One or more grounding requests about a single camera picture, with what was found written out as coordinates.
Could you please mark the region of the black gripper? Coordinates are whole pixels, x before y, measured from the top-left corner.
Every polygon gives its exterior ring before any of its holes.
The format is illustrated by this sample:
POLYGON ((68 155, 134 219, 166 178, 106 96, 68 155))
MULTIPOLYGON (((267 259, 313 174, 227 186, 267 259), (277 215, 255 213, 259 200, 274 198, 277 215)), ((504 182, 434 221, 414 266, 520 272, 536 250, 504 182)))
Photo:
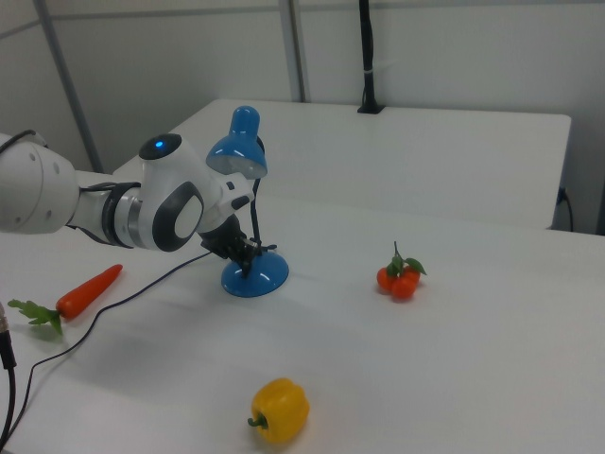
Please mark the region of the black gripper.
POLYGON ((231 260, 240 267, 244 278, 249 275, 254 259, 262 253, 261 243, 255 238, 246 237, 236 215, 228 216, 215 229, 199 235, 202 247, 223 259, 231 260))

